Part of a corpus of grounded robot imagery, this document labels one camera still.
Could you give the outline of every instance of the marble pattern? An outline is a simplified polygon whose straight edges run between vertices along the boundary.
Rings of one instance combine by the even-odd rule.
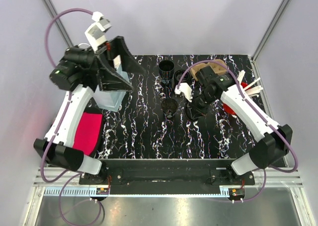
[[[176,97],[170,87],[161,85],[158,64],[174,62],[174,71],[186,69],[201,60],[221,59],[236,74],[245,70],[244,82],[255,80],[246,55],[172,55],[135,56],[147,69],[147,75],[129,74],[133,92],[127,92],[118,112],[103,110],[103,148],[98,158],[237,158],[255,143],[251,132],[235,116],[215,101],[207,116],[190,122],[184,115],[185,99]],[[198,84],[194,80],[192,87]],[[166,97],[177,100],[173,119],[164,117],[161,102]],[[260,97],[253,97],[263,109]]]

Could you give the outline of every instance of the red bowl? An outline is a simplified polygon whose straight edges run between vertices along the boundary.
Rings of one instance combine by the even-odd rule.
[[[244,83],[244,82],[242,82],[242,83],[240,83],[240,84],[241,84],[241,86],[242,86],[243,88],[245,88],[246,86],[248,86],[248,84],[247,84],[247,83]],[[227,106],[225,103],[223,103],[223,109],[224,109],[224,111],[226,111],[227,113],[232,114],[232,115],[235,115],[235,112],[234,112],[229,106]]]

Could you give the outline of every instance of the white wall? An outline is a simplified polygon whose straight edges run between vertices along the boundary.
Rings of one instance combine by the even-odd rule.
[[[294,131],[292,147],[318,222],[317,10],[317,0],[292,0],[256,63],[275,119]]]
[[[0,224],[17,226],[40,164],[33,142],[44,137],[64,93],[49,80],[42,1],[0,0],[0,9]],[[50,40],[58,60],[66,46],[56,30]]]
[[[57,11],[101,11],[134,55],[253,54],[281,0],[52,0]],[[86,42],[86,14],[62,18],[74,43]]]

